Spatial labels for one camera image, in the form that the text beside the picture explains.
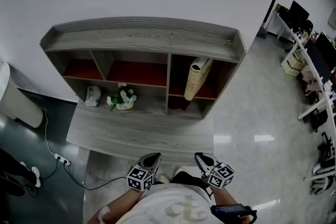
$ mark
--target white flower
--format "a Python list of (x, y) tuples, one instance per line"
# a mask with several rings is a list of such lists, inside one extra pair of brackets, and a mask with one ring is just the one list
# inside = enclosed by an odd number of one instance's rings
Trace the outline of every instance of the white flower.
[(130, 102), (134, 102), (137, 100), (137, 96), (136, 95), (132, 95), (132, 97), (130, 98)]
[(120, 92), (120, 96), (123, 97), (123, 98), (127, 96), (124, 90), (122, 90), (122, 91)]
[(111, 101), (111, 97), (107, 96), (106, 103), (107, 103), (108, 105), (113, 105), (113, 103), (112, 103), (112, 101)]
[(128, 103), (130, 101), (130, 99), (127, 96), (123, 96), (122, 100), (124, 101), (124, 103)]

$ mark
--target person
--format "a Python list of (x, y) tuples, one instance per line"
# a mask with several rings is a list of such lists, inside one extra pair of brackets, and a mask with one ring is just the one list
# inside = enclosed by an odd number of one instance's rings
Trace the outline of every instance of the person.
[[(217, 205), (238, 204), (225, 189), (210, 185)], [(178, 168), (169, 182), (159, 176), (149, 190), (128, 190), (96, 212), (88, 224), (223, 223), (212, 215), (211, 201), (202, 180)]]
[(19, 163), (1, 148), (0, 159), (0, 186), (5, 192), (15, 196), (22, 196), (25, 193), (23, 185), (9, 174), (24, 177), (37, 188), (41, 186), (40, 172), (37, 167), (33, 166), (30, 171), (25, 163)]

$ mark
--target beige book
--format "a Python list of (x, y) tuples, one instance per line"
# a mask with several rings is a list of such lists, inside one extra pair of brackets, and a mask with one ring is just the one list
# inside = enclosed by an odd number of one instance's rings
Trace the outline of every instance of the beige book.
[(187, 85), (185, 87), (184, 98), (191, 101), (204, 84), (212, 65), (213, 60), (198, 57), (190, 65)]

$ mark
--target gray floor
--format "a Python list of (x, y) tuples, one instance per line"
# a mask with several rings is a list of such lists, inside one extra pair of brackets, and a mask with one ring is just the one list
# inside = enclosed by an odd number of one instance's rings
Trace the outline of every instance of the gray floor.
[[(330, 122), (314, 133), (297, 120), (307, 107), (295, 77), (279, 63), (285, 48), (279, 41), (256, 38), (240, 70), (210, 117), (214, 121), (215, 155), (236, 171), (227, 187), (236, 200), (258, 209), (257, 223), (324, 223), (333, 188), (320, 196), (309, 194), (311, 168), (318, 159), (321, 132), (330, 134)], [(91, 152), (88, 187), (124, 176), (133, 164), (126, 159)], [(172, 176), (175, 167), (162, 165)], [(197, 167), (186, 167), (199, 175)], [(94, 191), (85, 191), (83, 220), (127, 190), (120, 179)]]
[[(47, 110), (51, 150), (72, 161), (70, 170), (82, 182), (85, 179), (89, 150), (66, 142), (76, 104), (27, 92), (25, 94)], [(41, 127), (34, 129), (20, 120), (13, 121), (0, 114), (1, 148), (19, 162), (25, 162), (27, 167), (37, 166), (42, 177), (49, 175), (56, 167), (56, 159), (49, 153), (45, 142), (45, 123), (44, 120)], [(23, 182), (21, 177), (13, 177)], [(32, 198), (28, 191), (21, 197), (0, 195), (1, 199), (5, 198), (9, 217), (4, 217), (3, 207), (0, 216), (13, 223), (82, 223), (83, 195), (84, 189), (75, 185), (59, 165), (58, 172), (42, 182), (37, 198)]]

